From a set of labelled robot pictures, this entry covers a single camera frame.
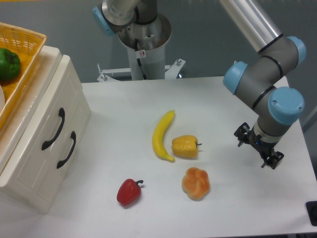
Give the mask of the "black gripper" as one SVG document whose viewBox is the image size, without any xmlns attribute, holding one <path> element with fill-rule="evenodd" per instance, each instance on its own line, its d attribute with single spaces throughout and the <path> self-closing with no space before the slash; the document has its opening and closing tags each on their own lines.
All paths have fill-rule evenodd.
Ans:
<svg viewBox="0 0 317 238">
<path fill-rule="evenodd" d="M 264 163 L 261 165 L 261 168 L 269 166 L 274 170 L 284 158 L 283 153 L 274 151 L 275 143 L 267 143 L 262 141 L 262 136 L 260 134 L 256 135 L 253 129 L 250 131 L 250 127 L 246 122 L 241 124 L 236 129 L 234 136 L 239 141 L 238 147 L 243 144 L 250 144 L 260 153 L 260 156 L 264 161 Z"/>
</svg>

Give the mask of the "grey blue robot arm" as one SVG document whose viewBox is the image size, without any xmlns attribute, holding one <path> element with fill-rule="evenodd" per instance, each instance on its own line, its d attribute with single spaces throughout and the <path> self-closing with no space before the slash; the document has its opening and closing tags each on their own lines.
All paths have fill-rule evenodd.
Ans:
<svg viewBox="0 0 317 238">
<path fill-rule="evenodd" d="M 259 152 L 264 166 L 275 169 L 283 154 L 274 147 L 305 106 L 300 92 L 275 84 L 305 59 L 306 47 L 296 37 L 285 37 L 255 0 L 223 0 L 221 5 L 260 56 L 252 65 L 235 62 L 223 78 L 225 87 L 258 115 L 253 127 L 244 123 L 234 135 Z M 93 16 L 106 35 L 118 35 L 127 48 L 132 79 L 178 76 L 184 62 L 165 66 L 171 24 L 158 13 L 155 0 L 105 0 L 93 8 Z"/>
</svg>

